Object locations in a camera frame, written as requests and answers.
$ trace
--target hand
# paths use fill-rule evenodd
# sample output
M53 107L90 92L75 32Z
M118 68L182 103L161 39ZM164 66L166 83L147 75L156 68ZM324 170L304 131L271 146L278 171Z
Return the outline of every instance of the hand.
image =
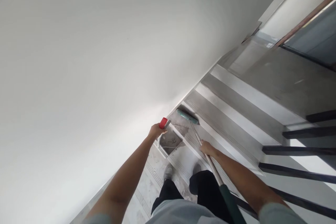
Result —
M157 124L154 124L152 127L151 127L151 129L150 129L150 131L149 131L149 133L148 133L148 136L150 137L150 138L153 138L153 139L157 139L161 134L164 134L164 133L166 133L167 132L167 130L166 129L160 129L160 127L159 127L159 123L157 123Z
M214 156L217 150L215 147L211 145L211 143L204 141L204 140L202 140L202 145L199 149L201 150L201 152L209 156Z

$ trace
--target metal pole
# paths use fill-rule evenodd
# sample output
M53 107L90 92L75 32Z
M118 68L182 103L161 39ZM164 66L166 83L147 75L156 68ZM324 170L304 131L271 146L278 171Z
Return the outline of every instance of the metal pole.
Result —
M198 133L197 133L195 127L194 127L194 124L193 124L192 122L190 122L190 125L191 125L192 129L194 130L194 133L195 133L195 135L196 135L196 137L197 137L197 140L198 140L199 144L202 145L201 138L200 138L200 136L198 135ZM210 157L209 155L206 155L206 154L205 154L205 157L206 157L206 159L207 159L207 161L208 161L208 164L209 164L210 167L211 167L212 173L213 173L213 175L215 176L218 185L219 185L219 186L223 185L224 182L223 182L222 178L220 177L220 175L219 175L219 173L218 173L218 171L217 171L215 165L213 164L213 161L211 160L211 157Z

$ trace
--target tiled step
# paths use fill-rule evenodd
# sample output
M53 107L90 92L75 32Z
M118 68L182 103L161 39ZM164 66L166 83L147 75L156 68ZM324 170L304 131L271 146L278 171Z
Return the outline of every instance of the tiled step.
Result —
M306 121L302 117L242 81L220 65L216 65L211 74L282 125L286 126Z
M263 159L262 145L197 91L185 100L198 116L200 125L238 162L257 174Z
M262 145L282 145L284 126L219 79L208 74L196 91Z

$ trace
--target extension pole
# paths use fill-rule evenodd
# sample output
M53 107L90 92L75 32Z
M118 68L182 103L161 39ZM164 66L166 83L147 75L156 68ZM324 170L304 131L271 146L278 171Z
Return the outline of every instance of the extension pole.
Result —
M197 133L194 124L190 122L190 125L192 127L192 129L194 130L194 133L197 137L197 140L199 142L200 145L202 145L202 141L201 138L199 136L199 134ZM211 169L212 169L212 173L214 174L217 183L219 185L219 190L220 193L222 194L224 201L226 203L226 206L231 214L231 217L233 219L234 224L246 224L245 219L242 216L242 213L240 212L234 198L232 197L232 194L230 192L230 190L228 189L228 187L224 184L222 178L220 177L215 165L213 164L213 161L211 160L211 157L209 155L205 154L205 157L208 161L208 164L210 165Z

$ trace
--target red handle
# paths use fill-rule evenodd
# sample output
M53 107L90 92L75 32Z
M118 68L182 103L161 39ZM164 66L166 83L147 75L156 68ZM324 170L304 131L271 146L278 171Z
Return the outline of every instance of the red handle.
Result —
M165 125L166 125L167 122L168 122L168 119L163 117L160 124L159 124L159 128L163 130L165 128Z

